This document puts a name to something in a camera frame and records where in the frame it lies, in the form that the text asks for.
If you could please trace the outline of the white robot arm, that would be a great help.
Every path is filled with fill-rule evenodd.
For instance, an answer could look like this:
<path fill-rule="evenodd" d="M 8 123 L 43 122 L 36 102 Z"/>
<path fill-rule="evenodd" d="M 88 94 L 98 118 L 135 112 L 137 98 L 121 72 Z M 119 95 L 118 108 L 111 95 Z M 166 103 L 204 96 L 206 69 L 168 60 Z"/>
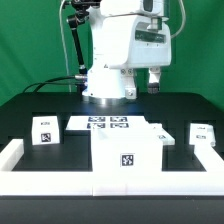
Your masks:
<path fill-rule="evenodd" d="M 140 68 L 149 70 L 149 83 L 158 88 L 161 68 L 171 63 L 168 20 L 169 0 L 102 0 L 92 6 L 93 65 L 83 97 L 101 104 L 136 99 Z"/>

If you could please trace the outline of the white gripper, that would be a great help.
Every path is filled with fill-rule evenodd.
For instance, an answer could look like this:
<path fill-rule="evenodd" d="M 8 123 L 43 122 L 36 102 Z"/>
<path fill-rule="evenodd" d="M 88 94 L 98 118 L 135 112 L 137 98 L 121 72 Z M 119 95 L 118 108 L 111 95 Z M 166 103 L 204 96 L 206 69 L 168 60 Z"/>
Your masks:
<path fill-rule="evenodd" d="M 160 89 L 161 69 L 154 66 L 168 66 L 171 62 L 171 37 L 169 27 L 162 22 L 161 33 L 165 35 L 164 43 L 143 42 L 135 39 L 135 29 L 139 22 L 149 23 L 151 18 L 140 15 L 119 16 L 111 19 L 109 36 L 109 67 L 116 68 L 148 68 L 148 92 L 155 94 Z M 136 72 L 123 69 L 122 81 L 125 97 L 135 99 L 137 89 Z"/>

